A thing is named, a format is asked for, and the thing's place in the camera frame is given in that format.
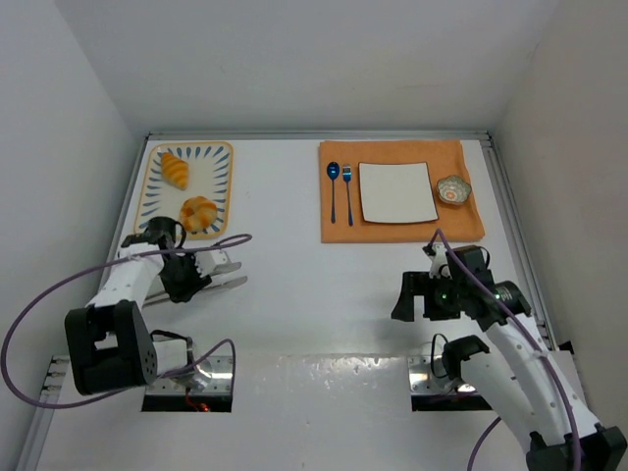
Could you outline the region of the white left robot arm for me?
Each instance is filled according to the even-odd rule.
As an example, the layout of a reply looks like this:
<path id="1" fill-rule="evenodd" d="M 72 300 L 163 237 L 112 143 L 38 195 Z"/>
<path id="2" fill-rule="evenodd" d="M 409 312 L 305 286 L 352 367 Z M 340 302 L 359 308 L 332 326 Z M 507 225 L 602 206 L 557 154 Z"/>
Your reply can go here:
<path id="1" fill-rule="evenodd" d="M 147 386 L 158 376 L 158 351 L 141 307 L 155 279 L 175 303 L 188 302 L 211 283 L 196 256 L 183 253 L 186 231 L 169 217 L 149 220 L 127 236 L 119 263 L 102 289 L 65 318 L 72 371 L 82 395 Z"/>

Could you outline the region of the metal tongs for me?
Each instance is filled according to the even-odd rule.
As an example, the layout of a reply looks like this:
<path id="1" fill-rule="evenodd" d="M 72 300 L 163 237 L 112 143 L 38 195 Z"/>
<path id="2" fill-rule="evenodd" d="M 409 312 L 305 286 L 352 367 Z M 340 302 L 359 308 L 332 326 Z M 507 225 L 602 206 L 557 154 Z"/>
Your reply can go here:
<path id="1" fill-rule="evenodd" d="M 222 289 L 233 289 L 238 288 L 244 285 L 248 281 L 247 276 L 240 277 L 232 277 L 233 273 L 238 272 L 241 269 L 240 262 L 233 262 L 235 265 L 235 270 L 222 275 L 212 276 L 212 283 L 207 287 L 198 292 L 197 294 L 209 293 L 210 291 L 217 291 Z M 165 293 L 164 287 L 160 291 L 155 291 L 146 296 L 143 306 L 147 307 L 149 305 L 165 303 L 165 302 L 173 302 L 170 300 L 169 296 Z"/>

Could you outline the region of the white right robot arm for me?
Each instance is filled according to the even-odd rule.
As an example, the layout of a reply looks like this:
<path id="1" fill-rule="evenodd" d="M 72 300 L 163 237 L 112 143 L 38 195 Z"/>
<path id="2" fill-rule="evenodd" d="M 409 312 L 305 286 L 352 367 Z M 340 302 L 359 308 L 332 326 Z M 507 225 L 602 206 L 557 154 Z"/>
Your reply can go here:
<path id="1" fill-rule="evenodd" d="M 532 307 L 511 281 L 496 282 L 478 245 L 430 242 L 427 272 L 402 276 L 392 318 L 475 321 L 481 332 L 445 343 L 446 376 L 472 386 L 521 445 L 530 470 L 615 470 L 627 451 L 616 426 L 605 426 L 567 381 L 539 331 Z"/>

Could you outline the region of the long croissant bread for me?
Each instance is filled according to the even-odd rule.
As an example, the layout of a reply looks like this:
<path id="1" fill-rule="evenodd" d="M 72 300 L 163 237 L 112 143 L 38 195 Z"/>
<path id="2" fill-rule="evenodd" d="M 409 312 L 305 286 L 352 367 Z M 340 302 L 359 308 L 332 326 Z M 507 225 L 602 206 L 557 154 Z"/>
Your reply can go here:
<path id="1" fill-rule="evenodd" d="M 189 166 L 186 161 L 170 152 L 161 156 L 161 174 L 165 183 L 186 190 L 189 183 Z"/>

